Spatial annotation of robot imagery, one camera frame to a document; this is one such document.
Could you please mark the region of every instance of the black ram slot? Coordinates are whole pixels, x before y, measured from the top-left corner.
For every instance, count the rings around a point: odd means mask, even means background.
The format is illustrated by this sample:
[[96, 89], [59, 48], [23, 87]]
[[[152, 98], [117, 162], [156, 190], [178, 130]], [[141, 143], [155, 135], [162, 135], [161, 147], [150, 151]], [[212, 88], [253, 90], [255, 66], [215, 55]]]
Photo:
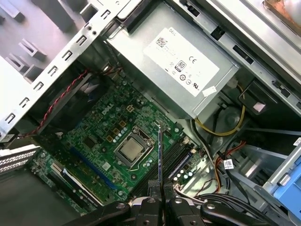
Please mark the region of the black ram slot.
[[[166, 180], [184, 156], [191, 150], [191, 145], [182, 145], [183, 138], [179, 138], [168, 150], [163, 153], [163, 178]], [[147, 196], [148, 181], [158, 179], [158, 163], [153, 164], [147, 175], [132, 189], [128, 199]]]

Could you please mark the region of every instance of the blue pcie slot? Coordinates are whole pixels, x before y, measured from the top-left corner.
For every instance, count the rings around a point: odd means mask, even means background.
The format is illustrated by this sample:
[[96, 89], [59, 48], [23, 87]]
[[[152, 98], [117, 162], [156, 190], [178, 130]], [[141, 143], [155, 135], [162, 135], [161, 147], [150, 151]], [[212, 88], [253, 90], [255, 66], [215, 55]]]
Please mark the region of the blue pcie slot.
[[80, 153], [75, 147], [70, 148], [70, 152], [79, 157], [94, 173], [96, 173], [107, 186], [111, 189], [117, 189], [117, 186], [114, 185], [92, 162], [90, 162], [82, 153]]

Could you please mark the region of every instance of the blue plastic part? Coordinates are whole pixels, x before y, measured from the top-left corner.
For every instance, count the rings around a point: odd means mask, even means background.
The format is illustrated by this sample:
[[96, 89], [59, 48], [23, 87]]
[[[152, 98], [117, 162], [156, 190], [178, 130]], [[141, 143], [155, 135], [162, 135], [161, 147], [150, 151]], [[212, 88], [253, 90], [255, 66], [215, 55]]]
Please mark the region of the blue plastic part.
[[90, 162], [85, 156], [83, 156], [83, 154], [80, 153], [75, 147], [71, 147], [70, 152], [79, 157], [88, 167], [90, 167], [90, 169], [93, 170], [94, 173], [96, 173], [102, 180], [104, 180], [107, 186], [109, 186], [111, 189], [117, 189], [117, 186], [114, 185], [95, 165], [93, 165], [92, 162]]
[[285, 186], [274, 192], [274, 197], [301, 220], [301, 164], [290, 173], [290, 177]]

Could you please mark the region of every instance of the screw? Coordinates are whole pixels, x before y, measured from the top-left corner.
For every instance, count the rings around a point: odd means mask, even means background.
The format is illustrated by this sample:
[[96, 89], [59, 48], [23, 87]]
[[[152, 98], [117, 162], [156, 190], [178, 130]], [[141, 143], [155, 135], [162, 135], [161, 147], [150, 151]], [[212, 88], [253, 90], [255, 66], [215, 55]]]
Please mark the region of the screw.
[[149, 199], [147, 202], [148, 202], [148, 203], [155, 203], [156, 200], [154, 200], [154, 199]]
[[118, 206], [116, 208], [117, 209], [123, 209], [123, 208], [125, 208], [125, 204], [123, 204], [123, 203], [118, 204]]
[[177, 204], [180, 204], [180, 203], [182, 203], [183, 201], [182, 201], [182, 199], [175, 199], [174, 202], [177, 203]]
[[207, 204], [207, 208], [210, 210], [214, 210], [215, 206], [213, 204]]

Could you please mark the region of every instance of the barcode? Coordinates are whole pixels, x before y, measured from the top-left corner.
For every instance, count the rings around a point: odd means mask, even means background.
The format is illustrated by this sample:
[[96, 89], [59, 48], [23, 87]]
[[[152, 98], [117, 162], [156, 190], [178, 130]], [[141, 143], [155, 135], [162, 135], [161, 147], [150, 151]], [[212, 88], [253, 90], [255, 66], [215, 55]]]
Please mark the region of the barcode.
[[168, 43], [168, 41], [165, 40], [164, 38], [160, 37], [160, 38], [156, 41], [156, 43], [157, 43], [161, 48], [163, 48], [163, 47]]

